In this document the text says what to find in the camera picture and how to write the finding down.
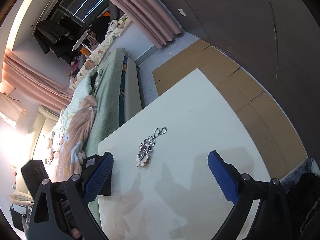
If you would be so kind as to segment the person left hand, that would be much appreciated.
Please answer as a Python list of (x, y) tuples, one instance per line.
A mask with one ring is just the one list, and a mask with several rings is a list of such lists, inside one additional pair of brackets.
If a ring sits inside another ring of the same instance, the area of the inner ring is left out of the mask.
[(81, 237), (81, 232), (77, 228), (73, 228), (71, 230), (72, 236), (75, 239), (79, 239)]

